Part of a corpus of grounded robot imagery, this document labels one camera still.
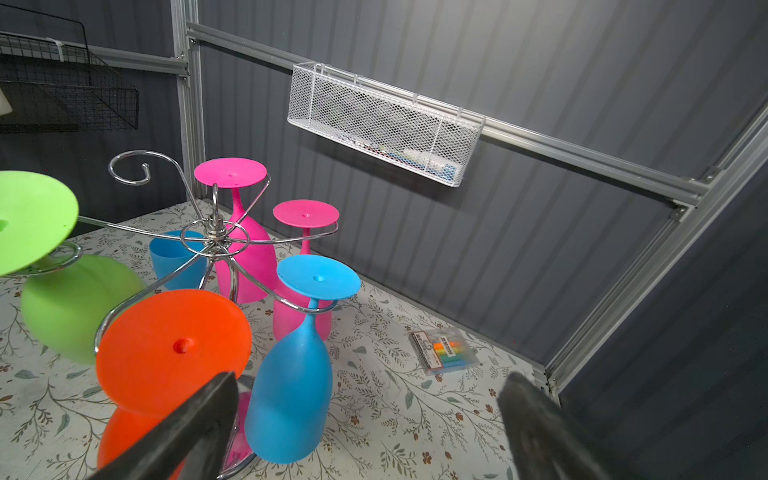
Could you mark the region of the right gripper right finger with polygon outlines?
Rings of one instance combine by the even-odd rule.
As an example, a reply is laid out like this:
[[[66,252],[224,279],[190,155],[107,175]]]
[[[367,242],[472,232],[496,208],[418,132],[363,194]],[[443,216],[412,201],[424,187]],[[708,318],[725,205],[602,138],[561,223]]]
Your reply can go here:
[[[521,479],[616,479],[610,456],[547,395],[520,373],[497,399]]]

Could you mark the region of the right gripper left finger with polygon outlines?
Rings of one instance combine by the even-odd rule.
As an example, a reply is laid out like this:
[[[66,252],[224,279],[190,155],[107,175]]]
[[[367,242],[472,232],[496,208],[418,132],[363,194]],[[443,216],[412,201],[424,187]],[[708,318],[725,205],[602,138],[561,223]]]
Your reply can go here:
[[[93,479],[215,479],[238,407],[235,374],[221,372]]]

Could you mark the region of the green wine glass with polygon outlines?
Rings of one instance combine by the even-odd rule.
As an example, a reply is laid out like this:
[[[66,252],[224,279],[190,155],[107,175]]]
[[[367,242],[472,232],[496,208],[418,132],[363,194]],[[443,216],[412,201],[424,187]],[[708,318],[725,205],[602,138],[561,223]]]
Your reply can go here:
[[[77,198],[59,180],[1,172],[1,274],[25,279],[20,312],[44,346],[92,364],[105,316],[146,284],[127,266],[69,242],[78,216]]]

